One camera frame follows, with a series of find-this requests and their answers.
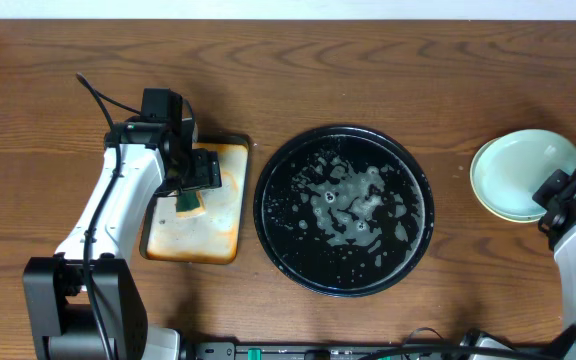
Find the electrical cable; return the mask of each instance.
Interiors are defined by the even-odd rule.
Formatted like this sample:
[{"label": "electrical cable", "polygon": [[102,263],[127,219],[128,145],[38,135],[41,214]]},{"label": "electrical cable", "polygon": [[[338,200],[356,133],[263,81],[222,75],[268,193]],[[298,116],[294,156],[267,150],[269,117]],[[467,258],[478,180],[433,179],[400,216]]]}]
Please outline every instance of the electrical cable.
[{"label": "electrical cable", "polygon": [[[404,342],[402,342],[401,345],[399,345],[399,347],[402,348],[402,347],[406,346],[406,344],[408,343],[408,341],[412,340],[412,338],[415,337],[415,335],[417,335],[417,334],[419,334],[419,333],[421,333],[421,332],[423,332],[423,331],[430,331],[430,332],[434,333],[435,335],[437,335],[437,336],[441,339],[442,342],[446,342],[446,339],[444,339],[444,337],[441,336],[441,334],[439,334],[439,333],[437,332],[437,330],[435,330],[435,329],[433,329],[433,328],[431,328],[431,327],[420,327],[420,328],[417,328],[417,329],[413,330],[413,331],[408,335],[408,337],[406,337],[406,339],[404,340]],[[407,354],[401,354],[400,356],[401,356],[401,360],[404,359],[404,356],[406,357],[407,360],[410,360],[410,357],[408,357]]]},{"label": "electrical cable", "polygon": [[388,356],[407,354],[452,354],[452,355],[482,355],[514,360],[558,360],[551,356],[522,353],[485,347],[455,346],[455,345],[425,345],[395,348],[366,355],[359,360],[379,360]]},{"label": "electrical cable", "polygon": [[126,105],[124,105],[124,104],[122,104],[122,103],[120,103],[120,102],[118,102],[118,101],[115,101],[115,100],[109,98],[108,96],[100,93],[100,92],[97,91],[97,90],[95,90],[95,92],[97,93],[97,95],[99,95],[100,98],[108,101],[109,103],[115,105],[116,107],[120,107],[120,108],[122,108],[122,109],[124,109],[124,110],[127,110],[127,111],[130,111],[130,112],[135,113],[135,114],[137,114],[137,115],[143,116],[143,114],[141,113],[141,111],[136,110],[136,109],[133,109],[133,108],[131,108],[130,106],[126,106]]},{"label": "electrical cable", "polygon": [[95,98],[95,101],[97,101],[97,104],[99,105],[99,107],[101,108],[101,111],[104,113],[104,116],[106,118],[106,121],[108,122],[108,126],[110,127],[110,132],[111,135],[114,137],[115,139],[115,158],[116,158],[116,164],[115,164],[115,169],[112,172],[112,177],[110,178],[110,182],[108,183],[108,186],[106,187],[106,190],[104,191],[103,195],[101,196],[101,199],[99,200],[99,204],[97,205],[97,208],[95,209],[95,212],[93,213],[92,217],[90,218],[90,225],[88,226],[88,230],[86,230],[85,232],[85,237],[84,237],[84,259],[83,259],[83,272],[84,272],[84,284],[86,285],[86,289],[88,290],[88,300],[90,302],[90,307],[92,308],[92,314],[93,317],[95,319],[95,325],[97,327],[97,332],[99,333],[99,337],[101,338],[101,344],[103,346],[104,349],[104,353],[106,354],[106,359],[108,360],[113,360],[113,353],[112,353],[112,349],[110,348],[110,341],[108,340],[108,333],[106,332],[106,327],[104,326],[104,322],[103,319],[101,317],[101,311],[99,310],[99,304],[97,303],[97,297],[95,295],[95,290],[94,290],[94,282],[92,279],[92,272],[90,269],[90,247],[92,244],[92,239],[95,233],[95,227],[97,226],[97,221],[99,220],[99,216],[101,215],[101,212],[104,208],[104,205],[106,203],[106,201],[108,200],[108,197],[110,196],[110,193],[112,192],[112,189],[115,185],[115,183],[117,182],[117,179],[119,178],[119,175],[121,174],[121,148],[119,146],[119,136],[118,134],[116,134],[116,132],[114,131],[113,128],[113,121],[112,118],[110,117],[110,114],[108,113],[108,110],[106,109],[106,106],[104,106],[103,102],[100,99],[99,96],[99,92],[97,92],[88,82],[88,80],[86,80],[86,78],[81,74],[81,73],[77,73],[77,80],[79,80],[79,82],[86,88],[88,89],[88,91],[90,91],[90,93],[92,94],[93,98]]}]

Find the wooden table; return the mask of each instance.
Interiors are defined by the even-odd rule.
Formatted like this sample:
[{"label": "wooden table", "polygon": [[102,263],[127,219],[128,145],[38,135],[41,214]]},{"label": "wooden table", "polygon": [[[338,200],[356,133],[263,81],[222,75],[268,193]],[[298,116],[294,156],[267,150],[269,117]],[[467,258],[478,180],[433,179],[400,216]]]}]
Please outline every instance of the wooden table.
[{"label": "wooden table", "polygon": [[[106,125],[77,71],[136,107],[144,87],[170,87],[191,100],[202,131],[254,142],[232,264],[147,261],[135,246],[151,323],[193,340],[263,342],[387,344],[422,326],[453,340],[478,326],[547,342],[560,331],[545,237],[484,210],[468,170],[481,145],[513,130],[576,144],[575,22],[0,21],[0,359],[33,356],[22,270],[70,232],[101,169]],[[251,211],[277,148],[335,123],[405,145],[435,197],[421,263],[359,299],[317,295],[280,274]]]}]

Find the round black plate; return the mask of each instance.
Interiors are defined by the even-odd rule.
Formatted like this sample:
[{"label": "round black plate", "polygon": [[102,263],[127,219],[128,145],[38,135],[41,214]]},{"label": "round black plate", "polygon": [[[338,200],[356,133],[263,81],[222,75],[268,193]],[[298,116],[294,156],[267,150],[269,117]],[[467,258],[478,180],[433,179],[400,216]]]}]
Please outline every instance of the round black plate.
[{"label": "round black plate", "polygon": [[373,130],[332,126],[286,143],[254,203],[264,250],[313,291],[364,296],[406,276],[428,247],[434,205],[403,146]]}]

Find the light green bowl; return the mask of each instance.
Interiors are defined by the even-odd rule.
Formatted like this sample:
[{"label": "light green bowl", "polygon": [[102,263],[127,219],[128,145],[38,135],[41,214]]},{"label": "light green bowl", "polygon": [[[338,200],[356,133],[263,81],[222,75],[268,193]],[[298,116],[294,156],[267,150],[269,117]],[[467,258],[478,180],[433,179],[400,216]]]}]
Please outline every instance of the light green bowl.
[{"label": "light green bowl", "polygon": [[482,146],[470,166],[477,199],[493,214],[514,222],[539,220],[546,210],[532,195],[557,169],[576,168],[576,148],[546,130],[521,130]]}]

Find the white wall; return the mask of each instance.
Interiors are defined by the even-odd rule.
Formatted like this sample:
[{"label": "white wall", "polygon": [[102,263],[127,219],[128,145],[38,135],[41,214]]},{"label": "white wall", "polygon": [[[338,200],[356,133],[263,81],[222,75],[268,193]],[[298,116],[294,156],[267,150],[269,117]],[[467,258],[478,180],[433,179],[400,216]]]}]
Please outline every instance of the white wall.
[{"label": "white wall", "polygon": [[576,0],[0,0],[0,18],[576,20]]}]

